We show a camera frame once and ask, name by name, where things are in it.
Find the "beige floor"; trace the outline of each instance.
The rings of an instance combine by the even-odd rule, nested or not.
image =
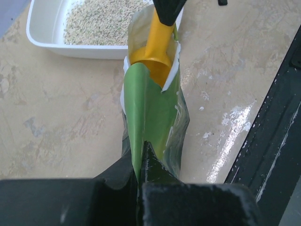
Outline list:
[[[121,152],[123,62],[33,46],[27,13],[0,40],[0,178],[96,176]],[[300,24],[300,0],[188,1],[183,181],[224,181]]]

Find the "black metal frame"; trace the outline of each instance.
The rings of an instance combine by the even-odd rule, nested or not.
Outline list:
[[[246,188],[185,185],[165,169],[150,143],[143,153],[142,186],[130,151],[93,179],[0,181],[0,225],[262,225]]]
[[[247,186],[266,225],[277,226],[301,175],[301,27],[226,183]]]

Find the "yellow scoop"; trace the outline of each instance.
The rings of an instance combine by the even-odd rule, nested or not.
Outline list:
[[[150,77],[160,87],[164,86],[172,66],[166,50],[173,30],[174,25],[166,26],[159,21],[155,9],[146,47],[142,47],[130,55],[131,65],[139,62],[147,66],[150,70]]]

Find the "plastic wrapper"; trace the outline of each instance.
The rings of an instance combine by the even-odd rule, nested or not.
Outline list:
[[[128,56],[124,60],[125,77],[120,96],[125,125],[122,153],[132,152],[132,164],[139,178],[143,144],[149,141],[156,157],[178,178],[190,118],[180,83],[181,45],[176,29],[167,49],[173,64],[163,88],[150,78],[145,65],[129,62],[131,53],[146,45],[153,11],[154,6],[150,5],[134,14],[128,27]]]

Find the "litter box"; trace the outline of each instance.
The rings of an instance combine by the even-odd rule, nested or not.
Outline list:
[[[76,3],[84,0],[32,0],[27,18],[26,34],[29,41],[67,57],[90,59],[124,59],[127,46],[66,45],[63,36],[67,14]],[[176,26],[183,15],[180,12]]]

